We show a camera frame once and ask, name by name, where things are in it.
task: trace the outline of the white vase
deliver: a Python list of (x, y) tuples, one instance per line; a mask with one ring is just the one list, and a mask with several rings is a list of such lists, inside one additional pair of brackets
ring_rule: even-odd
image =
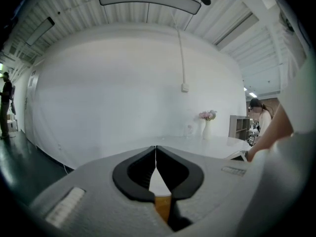
[(211, 139), (211, 121), (206, 121), (205, 128), (203, 131), (203, 139), (210, 140)]

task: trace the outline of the white ceiling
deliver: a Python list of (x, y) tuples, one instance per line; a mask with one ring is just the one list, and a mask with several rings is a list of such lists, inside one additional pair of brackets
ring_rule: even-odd
[[(31, 64), (55, 42), (93, 26), (144, 22), (173, 27), (169, 7), (152, 3), (101, 6), (99, 0), (31, 0), (23, 9), (19, 23), (5, 44), (7, 56), (2, 59), (7, 62), (10, 62), (9, 56)], [(268, 10), (262, 0), (212, 0), (210, 6), (202, 4), (197, 15), (171, 10), (181, 30), (214, 45), (232, 32), (232, 41), (218, 47), (238, 62), (247, 92), (269, 97), (280, 91), (280, 69), (285, 66), (287, 54), (276, 6)], [(254, 22), (240, 25), (251, 15)], [(48, 16), (55, 25), (28, 47), (25, 41)]]

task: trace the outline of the white cable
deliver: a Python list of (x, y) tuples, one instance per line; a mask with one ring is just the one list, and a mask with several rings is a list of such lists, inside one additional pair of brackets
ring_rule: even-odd
[(65, 165), (64, 165), (64, 164), (63, 164), (63, 166), (64, 166), (64, 169), (65, 169), (66, 173), (68, 174), (68, 172), (67, 172), (66, 167), (65, 167)]
[(178, 25), (177, 25), (177, 22), (173, 16), (173, 13), (171, 11), (171, 8), (169, 7), (170, 9), (170, 14), (171, 14), (171, 17), (173, 19), (173, 22), (174, 22), (174, 25), (177, 29), (177, 32), (178, 32), (178, 38), (179, 38), (179, 43), (180, 43), (180, 51), (181, 51), (181, 60), (182, 60), (182, 74), (183, 74), (183, 83), (186, 83), (186, 72), (185, 72), (185, 67), (184, 67), (184, 57), (183, 57), (183, 50), (182, 50), (182, 42), (181, 42), (181, 36), (180, 36), (180, 31), (179, 31), (179, 28), (178, 28)]

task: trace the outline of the standing person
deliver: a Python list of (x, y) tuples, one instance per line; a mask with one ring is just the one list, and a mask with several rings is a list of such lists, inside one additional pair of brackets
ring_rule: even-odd
[(1, 126), (1, 131), (2, 131), (2, 136), (0, 137), (0, 139), (9, 137), (9, 128), (8, 128), (6, 115), (8, 113), (9, 106), (10, 106), (12, 83), (9, 80), (8, 72), (3, 73), (3, 81), (4, 81), (3, 90), (2, 92), (0, 92), (0, 96), (1, 96), (0, 126)]
[(272, 121), (272, 115), (267, 109), (267, 106), (264, 105), (258, 98), (253, 98), (250, 101), (249, 109), (252, 110), (254, 113), (260, 113), (259, 116), (259, 126), (260, 126), (260, 133), (259, 138), (265, 133), (269, 124)]

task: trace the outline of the white wall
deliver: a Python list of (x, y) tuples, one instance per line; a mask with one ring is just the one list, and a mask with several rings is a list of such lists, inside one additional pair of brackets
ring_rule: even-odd
[(236, 62), (182, 33), (189, 93), (181, 92), (177, 33), (158, 25), (110, 25), (54, 45), (35, 92), (37, 145), (76, 168), (111, 155), (112, 145), (182, 136), (205, 110), (218, 111), (213, 134), (228, 136), (230, 115), (245, 116)]
[(24, 128), (24, 108), (25, 108), (25, 97), (26, 89), (28, 86), (29, 78), (31, 75), (32, 69), (28, 69), (23, 72), (19, 79), (14, 83), (15, 93), (14, 93), (14, 107), (16, 116), (18, 120), (18, 128), (25, 132)]

